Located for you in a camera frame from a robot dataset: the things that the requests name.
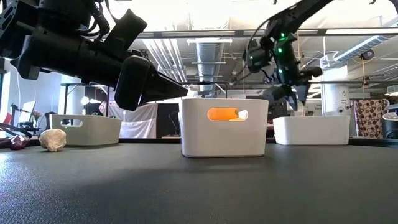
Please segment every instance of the ceiling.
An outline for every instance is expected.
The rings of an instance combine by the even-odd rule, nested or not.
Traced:
[[[134,1],[111,1],[111,10],[116,17],[121,17],[126,8],[131,8],[138,16],[141,16],[149,24],[149,30],[190,30],[192,19],[202,24],[216,24],[217,21],[228,19],[227,29],[255,29],[264,19],[275,13],[295,4],[296,0],[278,0],[276,5],[273,1],[265,0],[134,0]],[[377,0],[370,5],[370,0],[334,0],[320,12],[316,13],[303,25],[302,29],[319,28],[355,28],[355,27],[383,27],[391,21],[397,21],[398,15],[389,0]],[[311,66],[319,65],[318,57],[323,52],[344,52],[363,40],[370,37],[299,37],[294,43],[294,48],[299,56],[303,57],[302,65],[312,61]],[[188,79],[197,75],[195,44],[188,44],[187,39],[177,39],[178,48],[186,68]],[[221,65],[220,73],[222,78],[218,80],[228,81],[233,71],[242,68],[242,52],[248,43],[247,38],[232,38],[231,44],[224,44],[223,58],[226,64]],[[359,80],[364,75],[371,80],[397,80],[398,81],[398,38],[392,39],[373,48],[375,58],[361,63],[359,58],[352,59],[348,65],[348,79]],[[137,39],[133,49],[146,49],[142,40]],[[253,74],[246,79],[246,82],[261,82],[263,74]],[[384,91],[388,84],[372,85],[374,91]],[[264,88],[266,86],[238,85],[234,88]]]

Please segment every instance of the dark gray table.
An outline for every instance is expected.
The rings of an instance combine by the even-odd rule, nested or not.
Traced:
[[[398,223],[398,150],[268,144],[187,159],[180,145],[0,151],[0,223]]]

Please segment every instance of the ceiling duct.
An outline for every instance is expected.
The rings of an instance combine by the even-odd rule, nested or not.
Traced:
[[[229,12],[222,8],[228,6],[225,1],[207,1],[209,4],[200,2],[192,5],[190,13],[193,30],[222,30],[227,29],[229,24]],[[220,71],[220,62],[223,56],[224,43],[220,43],[220,38],[196,39],[198,75],[200,81],[215,82]],[[200,91],[213,92],[210,96],[215,95],[214,85],[202,85]]]
[[[220,71],[220,62],[223,56],[224,44],[222,43],[197,43],[197,60],[200,81],[215,82]],[[200,91],[213,91],[214,85],[202,85]]]
[[[387,87],[387,94],[390,96],[398,96],[398,85]]]
[[[394,19],[386,24],[386,27],[398,27],[397,25],[397,19]],[[349,50],[345,52],[338,52],[333,56],[333,60],[329,61],[328,63],[325,64],[325,59],[327,58],[327,55],[320,59],[320,64],[323,65],[322,69],[329,70],[332,68],[336,68],[337,65],[347,62],[351,60],[352,58],[361,55],[364,52],[367,52],[368,50],[371,50],[372,48],[382,44],[383,42],[395,37],[394,35],[387,35],[387,36],[382,36],[382,35],[375,35],[372,36],[361,43],[355,45],[354,47],[350,48]]]

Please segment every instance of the fluorescent light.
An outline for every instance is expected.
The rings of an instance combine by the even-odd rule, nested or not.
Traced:
[[[192,65],[226,65],[226,62],[192,62]]]
[[[349,34],[398,34],[398,28],[368,28],[368,29],[328,29],[326,34],[330,35],[349,35]]]
[[[313,98],[314,96],[317,96],[317,95],[319,95],[319,94],[321,94],[321,91],[316,92],[316,93],[314,93],[314,94],[312,94],[312,95],[309,95],[309,96],[307,96],[307,98]]]
[[[188,39],[187,40],[188,44],[199,44],[199,43],[226,43],[226,44],[232,44],[232,39],[216,39],[216,38],[199,38],[199,39]]]
[[[317,35],[318,30],[298,30],[299,35]]]
[[[153,32],[142,32],[138,35],[138,38],[149,38],[149,37],[155,37]]]
[[[196,30],[196,31],[167,31],[163,32],[163,37],[208,37],[208,36],[232,36],[235,35],[235,31],[208,31],[208,30]]]
[[[299,32],[318,32],[318,30],[298,30]]]

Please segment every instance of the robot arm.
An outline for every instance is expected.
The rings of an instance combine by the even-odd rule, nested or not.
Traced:
[[[390,0],[398,12],[398,1]],[[291,107],[297,109],[298,100],[305,104],[309,80],[322,74],[319,67],[300,70],[292,42],[296,41],[294,33],[311,16],[323,9],[332,0],[301,0],[296,5],[279,12],[269,19],[264,36],[260,39],[261,46],[248,49],[246,63],[251,73],[261,71],[262,67],[271,64],[273,57],[277,66],[275,76],[280,87],[271,88],[264,92],[264,96],[270,100],[285,98]]]
[[[59,72],[115,88],[121,108],[185,96],[187,90],[158,72],[139,51],[128,48],[147,24],[127,10],[105,41],[109,24],[103,0],[18,0],[0,15],[0,57],[11,59],[22,78]],[[100,28],[93,41],[90,17]]]

